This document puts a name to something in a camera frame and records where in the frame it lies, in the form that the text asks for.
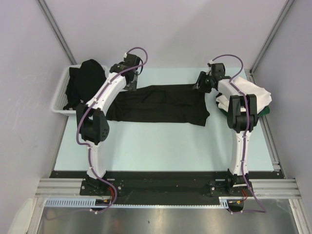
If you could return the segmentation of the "black t-shirt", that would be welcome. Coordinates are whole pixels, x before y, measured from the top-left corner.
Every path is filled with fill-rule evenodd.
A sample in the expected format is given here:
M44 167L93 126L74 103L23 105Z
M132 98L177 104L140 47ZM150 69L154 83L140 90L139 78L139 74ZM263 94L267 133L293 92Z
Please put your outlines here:
M151 85L120 92L106 114L111 121L197 126L205 126L209 116L205 94L193 89L192 84Z

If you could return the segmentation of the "white plastic laundry basket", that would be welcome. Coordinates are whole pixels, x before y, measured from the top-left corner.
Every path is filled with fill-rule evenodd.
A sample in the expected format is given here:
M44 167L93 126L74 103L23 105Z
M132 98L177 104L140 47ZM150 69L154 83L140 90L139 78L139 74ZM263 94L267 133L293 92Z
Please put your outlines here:
M63 107L68 104L68 98L65 92L70 79L69 69L80 67L80 64L70 65L63 70L51 102L51 110L54 113L65 116L74 116L76 114L75 110L63 110Z

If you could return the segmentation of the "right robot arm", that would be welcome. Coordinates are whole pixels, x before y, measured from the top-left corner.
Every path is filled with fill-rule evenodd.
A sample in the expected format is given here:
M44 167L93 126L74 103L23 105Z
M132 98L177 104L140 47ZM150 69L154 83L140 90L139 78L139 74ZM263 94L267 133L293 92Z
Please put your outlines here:
M237 195L250 187L247 154L251 133L258 122L257 99L254 94L245 94L226 76L223 63L210 62L208 67L208 72L200 72L193 88L204 93L215 89L229 100L227 124L233 136L232 159L221 188L229 195Z

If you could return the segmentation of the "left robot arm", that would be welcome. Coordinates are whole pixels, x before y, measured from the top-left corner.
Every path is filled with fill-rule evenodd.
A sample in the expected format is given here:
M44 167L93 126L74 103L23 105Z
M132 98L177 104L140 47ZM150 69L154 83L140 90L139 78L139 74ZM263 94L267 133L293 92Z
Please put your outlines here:
M98 153L100 144L109 134L106 114L118 93L136 84L140 64L140 57L128 53L106 75L104 68L90 59L82 63L75 75L76 90L83 100L76 107L78 137L83 139L83 144L91 152L86 182L97 195L104 194L108 189L108 183L100 178L105 175L106 169L100 165Z

